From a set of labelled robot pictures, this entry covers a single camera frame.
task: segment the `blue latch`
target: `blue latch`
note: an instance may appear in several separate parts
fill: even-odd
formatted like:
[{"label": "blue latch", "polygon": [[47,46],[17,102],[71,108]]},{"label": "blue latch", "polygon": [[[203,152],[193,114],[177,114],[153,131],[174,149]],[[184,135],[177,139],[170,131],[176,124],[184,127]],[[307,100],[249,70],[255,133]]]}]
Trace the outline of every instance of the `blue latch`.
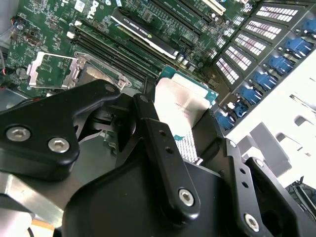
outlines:
[{"label": "blue latch", "polygon": [[261,85],[266,91],[271,90],[277,84],[277,80],[267,73],[261,74],[260,72],[256,72],[253,80]]},{"label": "blue latch", "polygon": [[294,67],[294,63],[283,56],[280,56],[278,58],[272,56],[268,64],[281,76],[289,73]]},{"label": "blue latch", "polygon": [[316,19],[308,20],[303,25],[303,30],[307,33],[316,34]]},{"label": "blue latch", "polygon": [[285,47],[290,51],[298,54],[300,57],[306,57],[313,49],[313,44],[301,38],[289,39],[285,43]]},{"label": "blue latch", "polygon": [[233,111],[236,113],[238,118],[242,118],[246,115],[247,111],[249,110],[248,106],[246,106],[243,102],[238,101],[234,103],[235,108]]},{"label": "blue latch", "polygon": [[226,117],[221,112],[217,112],[215,114],[215,117],[216,117],[219,125],[221,127],[225,128],[225,130],[230,130],[235,125],[235,122],[229,116]]},{"label": "blue latch", "polygon": [[251,104],[255,105],[261,100],[261,94],[254,89],[248,89],[246,87],[241,88],[241,95]]}]

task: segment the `green circuit board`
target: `green circuit board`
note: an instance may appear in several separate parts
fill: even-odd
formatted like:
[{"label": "green circuit board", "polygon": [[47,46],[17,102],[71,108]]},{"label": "green circuit board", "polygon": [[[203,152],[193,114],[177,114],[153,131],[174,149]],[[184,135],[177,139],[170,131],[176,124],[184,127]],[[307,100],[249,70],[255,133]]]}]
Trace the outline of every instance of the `green circuit board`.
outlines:
[{"label": "green circuit board", "polygon": [[[20,0],[17,15],[25,20],[25,24],[22,30],[16,30],[12,35],[6,65],[14,70],[27,69],[39,51],[69,57],[74,57],[75,52],[98,58],[104,56],[99,48],[83,47],[67,37],[68,32],[81,32],[89,37],[89,43],[99,47],[104,45],[112,55],[129,59],[144,78],[158,78],[169,65],[197,81],[207,82],[201,73],[202,67],[212,63],[215,54],[241,26],[236,19],[242,16],[244,5],[235,0],[221,5],[226,12],[215,19],[212,17],[214,12],[201,0]],[[188,70],[177,60],[159,52],[152,53],[154,50],[141,39],[111,19],[117,7],[141,19],[163,41],[176,44],[196,69]],[[84,24],[76,26],[77,20]],[[69,73],[70,62],[70,59],[46,56],[38,68],[38,83],[62,84]],[[118,64],[113,64],[118,70],[124,70],[125,65],[116,67]],[[101,70],[109,73],[105,68],[101,67]],[[134,74],[129,79],[132,88],[143,90],[143,79]],[[17,84],[21,91],[32,97],[44,96],[51,91],[29,87],[28,80],[21,79],[16,73],[5,76],[5,81]]]}]

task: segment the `silver bolt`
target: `silver bolt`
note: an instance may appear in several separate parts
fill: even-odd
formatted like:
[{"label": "silver bolt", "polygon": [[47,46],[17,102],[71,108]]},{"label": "silver bolt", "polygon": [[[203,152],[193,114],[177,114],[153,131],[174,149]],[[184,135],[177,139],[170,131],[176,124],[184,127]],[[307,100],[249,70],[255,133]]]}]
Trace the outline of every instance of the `silver bolt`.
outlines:
[{"label": "silver bolt", "polygon": [[230,144],[232,147],[234,147],[234,148],[237,147],[237,145],[236,145],[235,142],[233,142],[233,141],[229,141],[229,144]]},{"label": "silver bolt", "polygon": [[142,101],[146,102],[146,103],[149,102],[149,100],[148,100],[145,96],[143,96],[143,95],[140,96],[140,99],[141,99]]},{"label": "silver bolt", "polygon": [[16,28],[17,28],[18,30],[20,30],[20,31],[24,29],[24,27],[23,27],[22,25],[17,25]]},{"label": "silver bolt", "polygon": [[194,198],[190,191],[186,189],[180,189],[179,198],[186,206],[193,206]]},{"label": "silver bolt", "polygon": [[111,87],[111,86],[109,86],[109,85],[106,85],[105,88],[106,88],[106,90],[109,91],[109,92],[114,92],[114,91],[115,91],[114,88]]},{"label": "silver bolt", "polygon": [[76,86],[76,83],[74,81],[72,81],[69,85],[69,88],[74,88]]},{"label": "silver bolt", "polygon": [[259,224],[257,220],[250,214],[245,213],[245,221],[247,225],[254,231],[254,232],[259,232]]},{"label": "silver bolt", "polygon": [[260,166],[260,167],[263,167],[264,166],[264,163],[259,160],[259,159],[256,159],[256,163]]},{"label": "silver bolt", "polygon": [[31,136],[31,132],[24,127],[12,127],[6,132],[6,137],[13,142],[24,142]]},{"label": "silver bolt", "polygon": [[69,150],[69,142],[60,137],[55,137],[48,142],[48,147],[51,151],[56,153],[65,153]]}]

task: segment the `white pcie slot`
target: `white pcie slot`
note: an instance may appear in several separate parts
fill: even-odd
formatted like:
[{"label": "white pcie slot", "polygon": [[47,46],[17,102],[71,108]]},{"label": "white pcie slot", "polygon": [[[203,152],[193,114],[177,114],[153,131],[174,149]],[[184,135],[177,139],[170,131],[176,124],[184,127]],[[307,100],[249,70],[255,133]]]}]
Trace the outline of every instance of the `white pcie slot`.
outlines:
[{"label": "white pcie slot", "polygon": [[202,0],[205,4],[207,4],[210,8],[212,8],[217,14],[223,15],[226,11],[221,4],[219,4],[216,0]]}]

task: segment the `motherboard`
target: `motherboard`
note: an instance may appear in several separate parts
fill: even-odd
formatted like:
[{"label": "motherboard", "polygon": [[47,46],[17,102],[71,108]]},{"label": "motherboard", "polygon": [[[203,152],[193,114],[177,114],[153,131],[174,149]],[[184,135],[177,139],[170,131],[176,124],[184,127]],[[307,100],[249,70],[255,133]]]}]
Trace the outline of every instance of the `motherboard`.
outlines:
[{"label": "motherboard", "polygon": [[87,75],[143,92],[171,67],[214,89],[203,69],[248,7],[237,0],[20,0],[2,80],[30,97]]}]

